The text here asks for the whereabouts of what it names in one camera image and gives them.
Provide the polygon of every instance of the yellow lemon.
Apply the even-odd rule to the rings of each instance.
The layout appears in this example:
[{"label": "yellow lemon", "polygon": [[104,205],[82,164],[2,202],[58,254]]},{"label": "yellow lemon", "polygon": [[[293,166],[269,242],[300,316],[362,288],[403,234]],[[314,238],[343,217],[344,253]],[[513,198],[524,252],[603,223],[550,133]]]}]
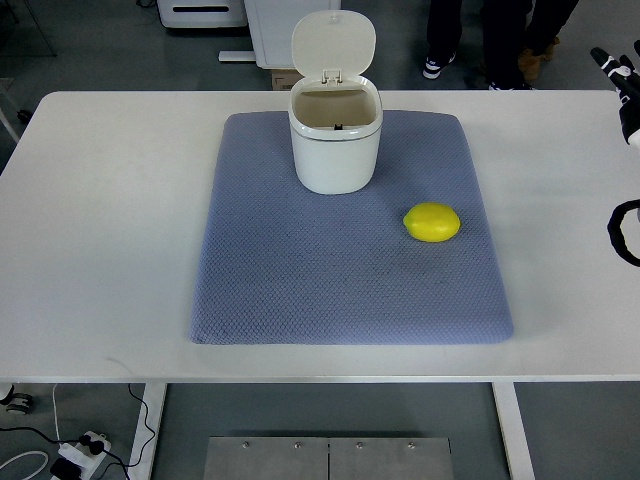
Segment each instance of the yellow lemon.
[{"label": "yellow lemon", "polygon": [[444,242],[460,230],[460,217],[449,205],[426,202],[414,206],[402,220],[409,235],[423,242]]}]

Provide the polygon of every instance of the caster wheel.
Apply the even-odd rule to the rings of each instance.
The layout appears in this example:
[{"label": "caster wheel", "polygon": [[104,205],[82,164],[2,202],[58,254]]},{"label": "caster wheel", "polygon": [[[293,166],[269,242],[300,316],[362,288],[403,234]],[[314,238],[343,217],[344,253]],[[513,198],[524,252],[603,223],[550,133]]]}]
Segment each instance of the caster wheel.
[{"label": "caster wheel", "polygon": [[33,113],[31,113],[29,110],[20,110],[18,112],[18,120],[20,120],[23,125],[27,125],[31,120],[31,117],[33,117]]},{"label": "caster wheel", "polygon": [[26,393],[14,393],[11,398],[11,403],[7,405],[7,412],[16,415],[26,415],[29,413],[33,405],[33,397]]}]

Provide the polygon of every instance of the open lid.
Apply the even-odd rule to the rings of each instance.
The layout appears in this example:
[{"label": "open lid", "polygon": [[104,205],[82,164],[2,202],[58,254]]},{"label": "open lid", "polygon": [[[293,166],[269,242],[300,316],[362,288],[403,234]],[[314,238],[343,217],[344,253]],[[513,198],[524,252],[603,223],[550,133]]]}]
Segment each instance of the open lid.
[{"label": "open lid", "polygon": [[348,10],[322,10],[298,22],[291,39],[293,64],[305,77],[351,78],[373,60],[376,31],[371,21]]}]

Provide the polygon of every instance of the white trash bin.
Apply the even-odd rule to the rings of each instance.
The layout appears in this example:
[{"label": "white trash bin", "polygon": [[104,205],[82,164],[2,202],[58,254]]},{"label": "white trash bin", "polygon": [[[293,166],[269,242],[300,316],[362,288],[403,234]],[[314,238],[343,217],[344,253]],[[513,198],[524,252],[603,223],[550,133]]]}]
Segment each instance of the white trash bin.
[{"label": "white trash bin", "polygon": [[375,43],[369,19],[347,10],[314,12],[293,31],[293,63],[304,78],[291,89],[291,141],[298,178],[313,192],[355,192],[371,180],[382,102],[360,74]]}]

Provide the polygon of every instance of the black pants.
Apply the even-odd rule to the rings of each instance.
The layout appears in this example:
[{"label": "black pants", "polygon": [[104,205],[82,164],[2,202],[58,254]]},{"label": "black pants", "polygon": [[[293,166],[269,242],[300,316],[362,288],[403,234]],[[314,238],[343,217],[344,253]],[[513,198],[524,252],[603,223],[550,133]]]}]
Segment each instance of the black pants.
[{"label": "black pants", "polygon": [[429,59],[446,65],[462,37],[462,0],[431,0],[427,21]]},{"label": "black pants", "polygon": [[[532,0],[485,0],[482,8],[487,80],[503,88],[524,83],[518,54]],[[427,23],[429,59],[446,64],[462,36],[462,0],[431,0]]]},{"label": "black pants", "polygon": [[500,88],[524,84],[518,68],[522,36],[531,0],[485,0],[482,8],[484,61],[487,80]]},{"label": "black pants", "polygon": [[534,55],[542,55],[567,23],[576,5],[578,0],[536,0],[523,45],[533,50]]}]

